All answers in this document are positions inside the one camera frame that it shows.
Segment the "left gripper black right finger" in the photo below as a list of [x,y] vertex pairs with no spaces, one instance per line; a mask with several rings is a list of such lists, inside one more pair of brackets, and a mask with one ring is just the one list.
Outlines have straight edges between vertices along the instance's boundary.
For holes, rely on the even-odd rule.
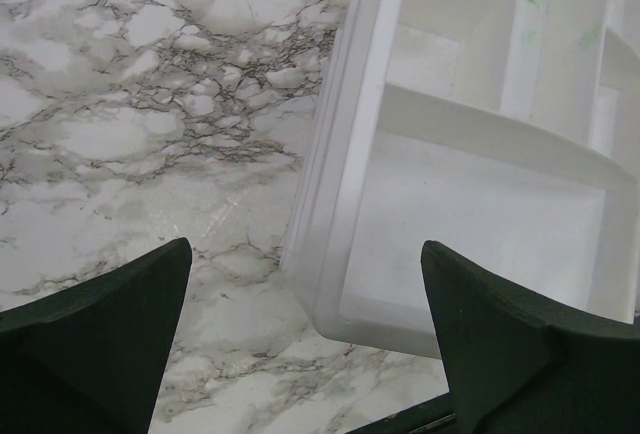
[[639,329],[554,301],[436,242],[421,268],[463,433],[636,433]]

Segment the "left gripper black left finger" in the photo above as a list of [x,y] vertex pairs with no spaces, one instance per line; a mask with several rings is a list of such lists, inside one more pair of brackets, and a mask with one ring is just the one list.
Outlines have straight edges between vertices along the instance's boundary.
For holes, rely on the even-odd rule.
[[2,312],[2,432],[147,432],[191,263],[175,239]]

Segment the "white plastic drawer organizer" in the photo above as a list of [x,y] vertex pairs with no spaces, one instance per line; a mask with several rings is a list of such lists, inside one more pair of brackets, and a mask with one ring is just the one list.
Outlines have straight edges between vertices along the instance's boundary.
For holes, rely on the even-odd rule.
[[281,267],[316,331],[439,354],[428,240],[639,308],[639,0],[350,0]]

